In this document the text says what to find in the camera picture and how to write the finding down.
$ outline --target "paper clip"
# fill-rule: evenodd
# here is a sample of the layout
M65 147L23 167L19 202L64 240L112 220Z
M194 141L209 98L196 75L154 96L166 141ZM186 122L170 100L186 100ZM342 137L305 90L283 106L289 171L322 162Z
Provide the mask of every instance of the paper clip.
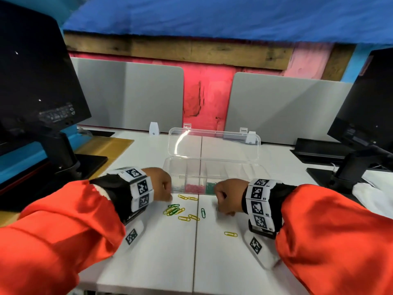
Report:
M189 214L188 217L191 218L191 219L195 219L196 221L200 220L200 218L198 216L195 216L195 215L192 215L192 214Z
M169 212L167 213L167 216L174 215L174 214L175 214L176 212L178 212L179 210L180 210L180 208L179 208L179 207L176 207L175 209L169 211Z
M183 221L191 221L191 218L188 218L187 216L178 216L178 218Z
M175 208L174 208L174 207L169 207L169 208L167 208L167 209L164 211L163 214L167 214L167 213L171 212L173 209L175 209Z
M237 237L237 233L233 233L233 232L224 232L225 236L231 236L231 237Z
M180 214L185 210L185 208L181 208L178 212L176 212L175 214Z

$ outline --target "plastic box compartment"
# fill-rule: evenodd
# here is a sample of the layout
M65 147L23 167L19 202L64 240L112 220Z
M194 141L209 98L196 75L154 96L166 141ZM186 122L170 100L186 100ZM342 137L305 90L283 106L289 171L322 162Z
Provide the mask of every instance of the plastic box compartment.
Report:
M220 181L255 178L260 146L256 134L172 128L163 169L174 193L214 194Z

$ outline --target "hand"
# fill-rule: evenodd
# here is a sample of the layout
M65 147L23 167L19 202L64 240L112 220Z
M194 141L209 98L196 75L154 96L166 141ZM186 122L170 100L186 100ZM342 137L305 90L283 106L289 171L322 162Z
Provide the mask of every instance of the hand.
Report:
M155 201L172 201L172 180L170 175L160 168L145 168L142 169L151 179L154 189Z
M219 212L234 216L236 212L243 212L242 197L248 181L228 179L214 186L214 193L219 202Z

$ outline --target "white desk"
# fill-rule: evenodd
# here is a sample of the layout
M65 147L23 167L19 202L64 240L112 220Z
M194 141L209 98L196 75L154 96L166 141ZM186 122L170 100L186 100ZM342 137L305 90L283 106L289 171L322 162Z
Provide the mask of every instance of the white desk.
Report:
M149 136L144 132L107 130L116 132L113 137L135 140L109 169L124 166L162 167L169 156L168 135ZM315 184L306 168L333 168L303 164L289 149L292 147L262 145L259 164L263 168L255 170L256 175L279 179L291 185ZM379 188L390 188L389 182L393 182L393 174L386 172L367 171L365 178ZM176 196L174 194L173 202L180 203ZM166 203L152 203L141 215L145 232L135 247L123 258L107 259L83 271L80 287L132 295L192 292L223 295L308 294L283 263L273 271L265 271L242 239L247 229L247 215L237 213L234 218L221 216L217 219L216 203L215 196L211 195L200 195L198 202L181 203L186 211L193 211L195 215L198 213L200 221L189 223L164 216L162 211ZM201 208L206 211L204 219ZM238 233L238 237L225 236L225 231Z

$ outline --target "orange jacket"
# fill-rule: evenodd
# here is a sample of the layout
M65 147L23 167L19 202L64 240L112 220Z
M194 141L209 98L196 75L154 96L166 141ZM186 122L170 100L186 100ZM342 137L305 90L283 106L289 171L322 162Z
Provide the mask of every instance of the orange jacket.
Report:
M314 185L295 189L282 215L278 253L311 294L393 294L392 219ZM0 228L0 294L66 294L124 235L111 201L88 181L69 183Z

